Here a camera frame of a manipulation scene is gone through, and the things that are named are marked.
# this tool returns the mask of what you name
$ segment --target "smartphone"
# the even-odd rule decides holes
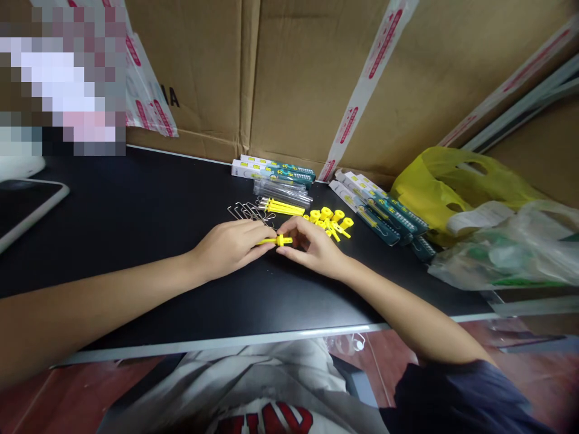
[[[64,184],[52,181],[12,179],[0,182],[0,253],[69,191]]]

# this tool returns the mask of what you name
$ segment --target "clear plastic tube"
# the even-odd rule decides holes
[[[287,185],[268,180],[255,180],[253,183],[253,194],[309,209],[314,199],[308,196],[307,192],[302,190],[302,187],[305,188],[304,186],[299,186],[299,184]]]

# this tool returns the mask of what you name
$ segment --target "black tabletop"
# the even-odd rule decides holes
[[[184,253],[229,205],[253,202],[253,181],[230,166],[127,148],[126,157],[48,157],[36,178],[71,193],[0,255],[0,297]],[[476,292],[426,273],[407,248],[388,247],[328,188],[314,207],[354,219],[344,253],[449,316],[492,312]],[[275,252],[183,294],[90,344],[87,350],[375,324],[384,320],[356,293]]]

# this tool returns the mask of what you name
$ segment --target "hand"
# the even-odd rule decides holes
[[[341,280],[353,261],[338,249],[323,228],[301,216],[287,220],[277,233],[291,236],[294,247],[300,246],[305,250],[304,253],[291,247],[279,247],[279,254],[325,276]]]
[[[273,243],[256,244],[264,238],[275,237],[276,232],[262,221],[237,220],[215,226],[185,255],[203,276],[203,281],[215,280],[245,267],[271,250],[275,247]]]

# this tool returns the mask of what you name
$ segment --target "floor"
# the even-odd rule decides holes
[[[579,356],[560,353],[505,354],[496,347],[516,343],[493,331],[524,332],[518,319],[466,322],[462,326],[492,355],[527,396],[534,416],[557,433],[570,432],[579,409]],[[394,406],[394,388],[416,355],[393,331],[327,338],[330,352],[363,369],[381,407]],[[94,434],[107,408],[143,378],[162,357],[88,363],[45,371],[0,394],[0,433]]]

